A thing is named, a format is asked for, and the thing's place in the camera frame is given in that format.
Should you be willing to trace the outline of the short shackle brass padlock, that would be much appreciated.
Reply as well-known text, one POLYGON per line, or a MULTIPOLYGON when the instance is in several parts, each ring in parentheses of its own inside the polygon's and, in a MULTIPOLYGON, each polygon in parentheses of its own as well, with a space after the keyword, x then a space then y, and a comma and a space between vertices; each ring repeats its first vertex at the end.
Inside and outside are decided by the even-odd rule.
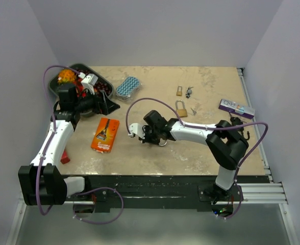
POLYGON ((160 147, 164 147, 167 145, 167 140, 164 140, 164 139, 160 139, 159 140, 159 143, 158 143, 158 146, 160 147))

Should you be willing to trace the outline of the long shackle brass padlock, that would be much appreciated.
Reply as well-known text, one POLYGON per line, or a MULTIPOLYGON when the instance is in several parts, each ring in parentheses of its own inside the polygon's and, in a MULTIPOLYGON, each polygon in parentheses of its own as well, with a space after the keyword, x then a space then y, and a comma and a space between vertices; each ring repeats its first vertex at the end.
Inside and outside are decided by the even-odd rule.
POLYGON ((188 116, 185 103, 183 100, 176 100, 175 106, 176 106, 176 112, 180 118, 184 118, 188 116))

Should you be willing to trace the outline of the small brass padlock with keys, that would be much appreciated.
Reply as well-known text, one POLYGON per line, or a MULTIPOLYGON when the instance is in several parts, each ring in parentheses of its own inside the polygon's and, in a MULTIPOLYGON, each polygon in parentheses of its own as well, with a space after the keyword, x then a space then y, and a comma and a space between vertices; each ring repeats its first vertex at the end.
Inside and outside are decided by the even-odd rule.
POLYGON ((176 91, 176 96, 182 96, 182 94, 183 94, 183 87, 178 86, 176 91))

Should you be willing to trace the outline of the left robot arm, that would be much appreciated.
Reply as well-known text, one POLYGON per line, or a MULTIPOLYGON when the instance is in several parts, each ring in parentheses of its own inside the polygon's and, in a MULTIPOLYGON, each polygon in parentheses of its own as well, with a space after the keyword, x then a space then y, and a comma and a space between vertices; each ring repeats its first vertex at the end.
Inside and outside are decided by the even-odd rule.
POLYGON ((80 200, 92 196, 92 187, 84 177, 63 177, 57 166, 65 147, 73 135, 81 114, 93 112, 108 115, 120 108, 104 91, 92 94, 85 89, 78 95, 74 84, 58 89, 59 100, 54 104, 48 134, 36 157, 18 171, 23 199, 27 205, 62 205, 75 194, 80 200))

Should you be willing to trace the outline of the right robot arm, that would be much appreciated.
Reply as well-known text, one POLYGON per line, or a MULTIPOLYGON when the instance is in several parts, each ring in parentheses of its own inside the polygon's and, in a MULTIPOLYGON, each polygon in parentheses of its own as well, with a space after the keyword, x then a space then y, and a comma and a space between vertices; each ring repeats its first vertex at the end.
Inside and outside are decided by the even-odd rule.
POLYGON ((130 136, 138 136, 142 143, 160 145, 160 141, 190 141, 208 146, 219 164, 213 187, 206 191, 212 199, 224 201, 232 195, 236 169, 247 149, 247 140, 225 120, 217 124, 187 124, 177 118, 166 120, 156 110, 150 111, 143 120, 145 125, 129 125, 130 136))

